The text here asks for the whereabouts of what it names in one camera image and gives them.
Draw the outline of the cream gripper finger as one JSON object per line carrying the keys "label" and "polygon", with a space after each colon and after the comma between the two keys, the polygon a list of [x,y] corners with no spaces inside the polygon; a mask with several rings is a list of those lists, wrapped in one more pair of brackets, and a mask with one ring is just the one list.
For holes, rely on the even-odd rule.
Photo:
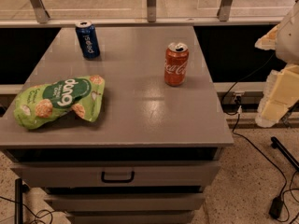
{"label": "cream gripper finger", "polygon": [[287,64],[280,71],[272,70],[263,89],[255,121],[263,128],[277,124],[299,101],[299,66]]}
{"label": "cream gripper finger", "polygon": [[259,38],[256,41],[255,47],[257,49],[263,49],[263,50],[270,50],[270,49],[275,50],[277,31],[278,31],[278,26],[276,25],[267,34],[263,35],[261,38]]}

